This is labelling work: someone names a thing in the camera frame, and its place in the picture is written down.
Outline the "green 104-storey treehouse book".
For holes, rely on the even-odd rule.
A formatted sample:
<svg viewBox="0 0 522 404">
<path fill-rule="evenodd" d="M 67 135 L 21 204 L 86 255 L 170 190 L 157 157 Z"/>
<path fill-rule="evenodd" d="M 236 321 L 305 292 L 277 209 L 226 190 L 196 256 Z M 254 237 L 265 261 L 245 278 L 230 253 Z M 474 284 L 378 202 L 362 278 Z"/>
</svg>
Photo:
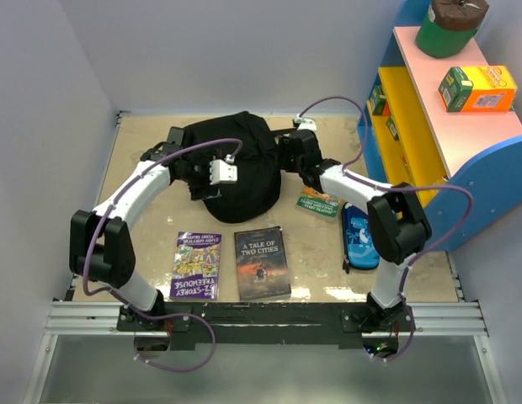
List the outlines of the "green 104-storey treehouse book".
<svg viewBox="0 0 522 404">
<path fill-rule="evenodd" d="M 305 187 L 296 205 L 322 217 L 333 219 L 342 206 L 342 200 L 330 194 L 322 194 L 315 189 Z"/>
</svg>

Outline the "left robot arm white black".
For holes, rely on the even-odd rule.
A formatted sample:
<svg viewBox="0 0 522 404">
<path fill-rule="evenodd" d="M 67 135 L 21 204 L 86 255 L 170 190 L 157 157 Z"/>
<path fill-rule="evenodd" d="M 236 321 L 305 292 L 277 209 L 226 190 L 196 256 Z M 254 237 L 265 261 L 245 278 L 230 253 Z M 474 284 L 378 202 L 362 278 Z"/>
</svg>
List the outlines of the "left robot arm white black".
<svg viewBox="0 0 522 404">
<path fill-rule="evenodd" d="M 132 174 L 104 202 L 76 211 L 70 221 L 69 269 L 87 296 L 111 294 L 147 330 L 157 330 L 170 314 L 162 293 L 136 270 L 131 230 L 144 210 L 174 181 L 200 182 L 209 190 L 237 181 L 237 138 L 188 145 L 185 131 L 173 127 L 165 141 L 141 154 Z"/>
</svg>

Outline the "black student backpack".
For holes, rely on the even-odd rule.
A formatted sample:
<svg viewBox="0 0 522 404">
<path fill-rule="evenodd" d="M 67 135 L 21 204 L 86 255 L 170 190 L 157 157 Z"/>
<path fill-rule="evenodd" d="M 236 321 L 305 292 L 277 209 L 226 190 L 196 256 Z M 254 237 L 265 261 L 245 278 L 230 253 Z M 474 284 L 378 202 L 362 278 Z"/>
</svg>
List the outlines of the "black student backpack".
<svg viewBox="0 0 522 404">
<path fill-rule="evenodd" d="M 277 140 L 294 130 L 293 126 L 272 130 L 265 119 L 243 111 L 198 121 L 183 128 L 173 126 L 167 140 L 144 152 L 141 160 L 157 162 L 173 152 L 208 141 L 224 138 L 241 140 L 241 151 L 234 160 L 238 180 L 217 184 L 221 197 L 201 201 L 218 221 L 243 223 L 262 215 L 278 201 L 281 172 L 277 163 Z M 221 143 L 191 151 L 177 159 L 210 165 L 213 159 L 232 154 L 236 148 L 233 143 Z"/>
</svg>

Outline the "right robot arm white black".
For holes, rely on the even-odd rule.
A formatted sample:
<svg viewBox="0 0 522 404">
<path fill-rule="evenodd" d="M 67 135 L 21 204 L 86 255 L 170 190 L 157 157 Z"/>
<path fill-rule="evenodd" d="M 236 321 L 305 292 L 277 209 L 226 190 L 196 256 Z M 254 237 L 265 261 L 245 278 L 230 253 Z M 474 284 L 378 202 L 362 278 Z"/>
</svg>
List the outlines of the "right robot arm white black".
<svg viewBox="0 0 522 404">
<path fill-rule="evenodd" d="M 416 192 L 407 183 L 380 183 L 324 158 L 312 130 L 275 130 L 273 134 L 280 169 L 298 174 L 307 187 L 340 198 L 367 214 L 380 262 L 361 326 L 364 330 L 386 330 L 405 306 L 404 290 L 412 260 L 432 235 Z"/>
</svg>

